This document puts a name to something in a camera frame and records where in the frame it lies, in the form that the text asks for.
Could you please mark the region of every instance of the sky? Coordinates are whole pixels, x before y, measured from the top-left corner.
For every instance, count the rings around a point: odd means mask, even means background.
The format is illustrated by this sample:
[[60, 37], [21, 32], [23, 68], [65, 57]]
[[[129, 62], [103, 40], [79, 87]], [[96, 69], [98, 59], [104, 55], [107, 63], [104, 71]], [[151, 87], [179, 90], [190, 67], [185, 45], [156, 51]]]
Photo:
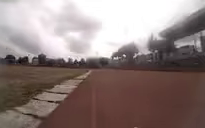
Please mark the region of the sky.
[[0, 0], [0, 56], [106, 56], [146, 40], [205, 0]]

